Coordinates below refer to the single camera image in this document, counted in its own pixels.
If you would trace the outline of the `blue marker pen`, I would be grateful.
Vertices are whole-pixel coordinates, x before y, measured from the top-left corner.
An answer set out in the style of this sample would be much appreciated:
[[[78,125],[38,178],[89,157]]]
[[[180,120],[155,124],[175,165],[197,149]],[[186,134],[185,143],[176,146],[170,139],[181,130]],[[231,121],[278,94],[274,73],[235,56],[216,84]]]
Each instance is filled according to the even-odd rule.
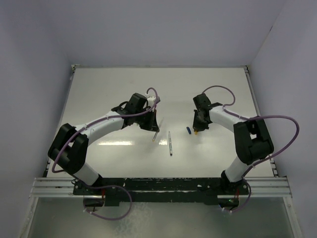
[[[172,142],[171,142],[171,133],[170,131],[168,132],[168,146],[169,146],[169,154],[170,156],[173,155],[173,150],[172,150]]]

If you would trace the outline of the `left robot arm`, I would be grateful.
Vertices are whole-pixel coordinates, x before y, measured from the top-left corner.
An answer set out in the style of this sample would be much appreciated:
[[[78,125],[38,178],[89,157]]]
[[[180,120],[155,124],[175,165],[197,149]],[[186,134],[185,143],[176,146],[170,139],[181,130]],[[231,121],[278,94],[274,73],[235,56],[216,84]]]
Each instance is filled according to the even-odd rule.
[[[157,95],[134,93],[129,101],[112,108],[99,119],[78,126],[63,124],[48,150],[48,157],[53,160],[52,172],[57,173],[55,167],[60,166],[62,172],[81,180],[90,194],[99,193],[103,178],[86,162],[88,147],[105,135],[133,124],[158,132],[156,105],[159,102]]]

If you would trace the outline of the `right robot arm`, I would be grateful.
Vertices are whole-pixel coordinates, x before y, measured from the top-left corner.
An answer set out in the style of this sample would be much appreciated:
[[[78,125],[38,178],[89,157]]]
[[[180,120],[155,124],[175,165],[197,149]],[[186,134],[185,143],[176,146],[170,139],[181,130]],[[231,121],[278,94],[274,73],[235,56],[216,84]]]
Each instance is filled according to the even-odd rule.
[[[216,123],[234,134],[237,157],[221,173],[220,188],[232,194],[242,182],[244,173],[257,161],[262,161],[274,151],[272,139],[263,119],[242,119],[225,112],[221,103],[212,103],[205,93],[193,98],[193,129],[201,132]]]

